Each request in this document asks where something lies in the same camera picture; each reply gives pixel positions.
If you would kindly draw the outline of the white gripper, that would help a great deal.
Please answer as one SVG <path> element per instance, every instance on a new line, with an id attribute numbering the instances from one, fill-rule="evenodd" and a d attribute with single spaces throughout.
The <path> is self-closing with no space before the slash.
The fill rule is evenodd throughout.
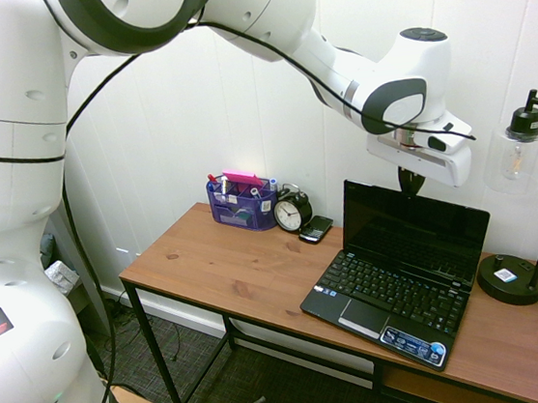
<path id="1" fill-rule="evenodd" d="M 411 123 L 407 128 L 385 134 L 369 134 L 366 145 L 370 154 L 398 166 L 402 192 L 417 195 L 425 178 L 452 187 L 463 185 L 472 159 L 463 134 L 471 133 L 471 126 L 446 111 L 435 121 Z"/>

